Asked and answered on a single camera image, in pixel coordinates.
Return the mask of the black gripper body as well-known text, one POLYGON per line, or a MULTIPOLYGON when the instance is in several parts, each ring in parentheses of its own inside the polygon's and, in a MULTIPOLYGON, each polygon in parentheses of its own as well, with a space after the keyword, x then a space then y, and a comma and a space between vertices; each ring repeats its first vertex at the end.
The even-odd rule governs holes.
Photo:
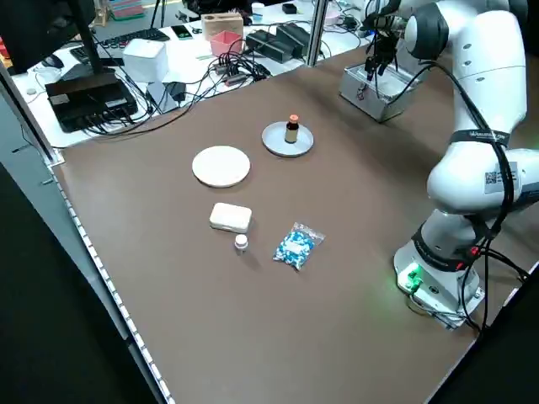
POLYGON ((375 60, 393 60, 397 53, 398 36, 392 31, 376 31, 371 44, 375 60))

